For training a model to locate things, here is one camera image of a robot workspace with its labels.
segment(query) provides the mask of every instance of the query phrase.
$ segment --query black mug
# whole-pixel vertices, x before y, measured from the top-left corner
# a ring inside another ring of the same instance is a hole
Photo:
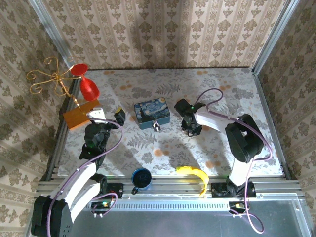
[[[132,194],[135,195],[139,190],[146,190],[152,182],[152,174],[148,169],[138,168],[132,174],[132,183],[135,187]]]

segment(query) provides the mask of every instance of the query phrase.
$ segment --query yellow banana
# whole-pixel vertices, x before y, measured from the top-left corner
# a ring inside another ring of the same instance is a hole
[[[208,175],[203,170],[198,169],[196,167],[192,167],[192,166],[178,166],[176,168],[176,172],[178,174],[193,174],[200,177],[204,182],[204,189],[199,194],[199,197],[202,197],[206,193],[209,178],[208,178]]]

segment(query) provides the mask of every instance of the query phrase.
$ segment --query damask wallpaper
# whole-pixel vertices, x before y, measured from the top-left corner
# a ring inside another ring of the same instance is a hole
[[[28,1],[0,0],[0,237],[24,236],[55,146],[64,98],[52,84],[31,95],[25,78],[31,69],[53,70],[42,63],[53,55],[57,49]]]
[[[251,66],[285,0],[43,0],[91,69]]]
[[[301,0],[259,78],[316,222],[316,1]]]

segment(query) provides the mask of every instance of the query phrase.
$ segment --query blue tin box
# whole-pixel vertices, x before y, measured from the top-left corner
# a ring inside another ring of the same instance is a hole
[[[153,127],[155,122],[159,125],[170,122],[170,112],[163,97],[135,104],[134,109],[141,130]]]

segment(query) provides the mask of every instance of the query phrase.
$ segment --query gold wire ornament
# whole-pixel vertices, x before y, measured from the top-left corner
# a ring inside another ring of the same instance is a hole
[[[75,62],[75,58],[76,57],[69,57],[69,62]],[[71,66],[67,71],[63,72],[63,73],[60,73],[59,72],[59,61],[58,61],[58,58],[57,57],[48,57],[44,60],[44,63],[46,65],[49,65],[51,64],[53,61],[56,62],[56,66],[57,66],[57,71],[52,73],[52,74],[48,74],[48,73],[45,73],[41,70],[38,70],[38,69],[34,69],[34,70],[31,70],[29,71],[27,74],[26,74],[26,79],[27,80],[35,80],[36,78],[36,73],[40,73],[40,74],[43,74],[43,75],[46,75],[49,77],[49,80],[46,80],[44,82],[39,82],[39,83],[34,83],[31,85],[30,87],[30,93],[31,94],[40,94],[42,91],[43,91],[43,87],[41,86],[42,84],[46,84],[46,83],[49,83],[49,82],[56,82],[56,86],[55,86],[55,89],[54,89],[54,92],[57,96],[64,96],[64,95],[67,95],[69,97],[71,97],[75,104],[79,107],[79,109],[82,111],[76,97],[72,94],[69,93],[69,87],[68,86],[65,86],[63,80],[74,80],[74,79],[80,79],[80,77],[75,77],[75,78],[68,78],[68,77],[65,77],[65,74],[68,73],[73,66]]]

